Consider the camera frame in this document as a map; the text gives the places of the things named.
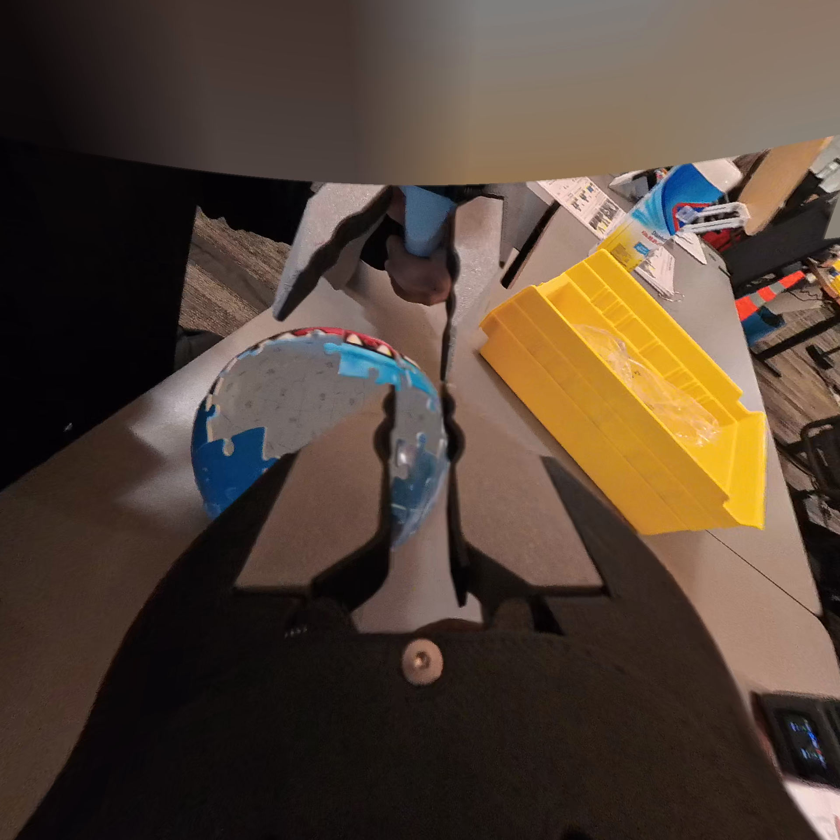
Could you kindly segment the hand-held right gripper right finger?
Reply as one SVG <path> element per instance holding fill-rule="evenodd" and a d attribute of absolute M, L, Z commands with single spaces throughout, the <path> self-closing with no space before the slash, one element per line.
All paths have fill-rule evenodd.
<path fill-rule="evenodd" d="M 448 436 L 446 521 L 456 599 L 481 606 L 509 599 L 604 592 L 557 491 L 554 461 L 444 389 Z"/>

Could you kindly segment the printed paper sheet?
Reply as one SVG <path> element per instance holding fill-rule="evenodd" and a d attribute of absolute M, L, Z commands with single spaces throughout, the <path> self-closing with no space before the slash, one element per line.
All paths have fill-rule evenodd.
<path fill-rule="evenodd" d="M 538 184 L 599 241 L 625 218 L 626 212 L 586 176 L 539 181 Z"/>

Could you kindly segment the clear plastic bag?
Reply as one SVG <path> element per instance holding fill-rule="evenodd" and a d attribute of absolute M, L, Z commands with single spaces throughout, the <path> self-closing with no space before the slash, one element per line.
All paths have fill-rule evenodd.
<path fill-rule="evenodd" d="M 717 442 L 719 421 L 691 395 L 639 360 L 622 339 L 592 325 L 576 324 L 574 328 L 679 441 L 697 448 Z"/>

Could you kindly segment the black hard case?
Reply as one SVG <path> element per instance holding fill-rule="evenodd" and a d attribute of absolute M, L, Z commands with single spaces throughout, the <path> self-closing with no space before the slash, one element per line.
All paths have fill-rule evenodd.
<path fill-rule="evenodd" d="M 783 774 L 838 790 L 839 699 L 754 693 L 752 704 Z"/>

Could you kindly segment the blue and yellow carton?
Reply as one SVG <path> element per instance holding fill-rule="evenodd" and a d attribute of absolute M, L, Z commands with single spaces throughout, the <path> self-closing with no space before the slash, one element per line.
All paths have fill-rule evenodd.
<path fill-rule="evenodd" d="M 730 159 L 672 167 L 603 239 L 608 252 L 627 270 L 635 270 L 680 233 L 701 235 L 740 228 L 749 220 L 742 203 L 721 203 L 742 181 Z"/>

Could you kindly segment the yellow plastic bin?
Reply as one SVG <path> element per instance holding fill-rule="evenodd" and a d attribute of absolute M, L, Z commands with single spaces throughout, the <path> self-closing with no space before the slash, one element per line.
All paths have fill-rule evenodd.
<path fill-rule="evenodd" d="M 718 421 L 683 444 L 574 328 L 612 332 Z M 481 356 L 637 531 L 763 529 L 766 419 L 676 320 L 603 249 L 526 287 L 480 324 Z"/>

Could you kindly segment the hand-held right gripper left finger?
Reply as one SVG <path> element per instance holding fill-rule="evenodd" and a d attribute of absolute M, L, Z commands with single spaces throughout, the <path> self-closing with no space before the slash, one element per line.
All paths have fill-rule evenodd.
<path fill-rule="evenodd" d="M 390 570 L 389 458 L 395 389 L 375 387 L 362 407 L 300 449 L 251 548 L 237 586 L 352 612 Z"/>

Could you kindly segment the blue cartoon puzzle ball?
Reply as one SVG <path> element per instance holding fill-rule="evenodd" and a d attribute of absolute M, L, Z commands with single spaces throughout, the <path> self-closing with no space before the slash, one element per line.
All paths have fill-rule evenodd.
<path fill-rule="evenodd" d="M 217 518 L 282 456 L 394 391 L 392 544 L 411 538 L 448 473 L 441 397 L 429 377 L 391 345 L 338 328 L 268 337 L 219 372 L 192 425 L 191 459 L 203 509 Z"/>

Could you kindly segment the orange white traffic cone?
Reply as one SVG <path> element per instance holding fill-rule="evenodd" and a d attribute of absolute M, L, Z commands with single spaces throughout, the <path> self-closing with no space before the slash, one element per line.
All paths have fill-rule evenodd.
<path fill-rule="evenodd" d="M 740 322 L 749 320 L 767 303 L 799 284 L 804 278 L 805 272 L 797 270 L 782 278 L 773 279 L 770 284 L 737 299 L 736 309 Z"/>

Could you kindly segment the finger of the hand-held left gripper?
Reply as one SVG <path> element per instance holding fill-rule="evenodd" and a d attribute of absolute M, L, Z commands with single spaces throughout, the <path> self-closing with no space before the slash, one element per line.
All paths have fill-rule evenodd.
<path fill-rule="evenodd" d="M 470 313 L 498 278 L 506 194 L 502 186 L 470 186 L 448 220 L 447 265 L 452 280 L 445 303 L 440 380 L 447 382 L 456 343 Z"/>
<path fill-rule="evenodd" d="M 281 272 L 272 308 L 286 321 L 325 279 L 344 289 L 361 262 L 365 243 L 391 205 L 389 185 L 323 184 L 309 199 Z"/>

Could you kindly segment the person's left hand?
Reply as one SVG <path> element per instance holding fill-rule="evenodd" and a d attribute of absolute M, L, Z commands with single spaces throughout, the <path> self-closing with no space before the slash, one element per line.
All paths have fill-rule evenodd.
<path fill-rule="evenodd" d="M 384 271 L 399 298 L 432 307 L 445 303 L 453 286 L 447 256 L 443 248 L 429 257 L 413 255 L 406 250 L 402 238 L 393 235 L 386 241 Z"/>

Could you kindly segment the brown board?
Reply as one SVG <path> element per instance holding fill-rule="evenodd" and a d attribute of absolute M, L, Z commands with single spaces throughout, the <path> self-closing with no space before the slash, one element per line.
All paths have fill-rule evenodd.
<path fill-rule="evenodd" d="M 745 176 L 737 201 L 749 215 L 744 234 L 763 231 L 807 175 L 819 172 L 838 156 L 838 136 L 772 148 Z"/>

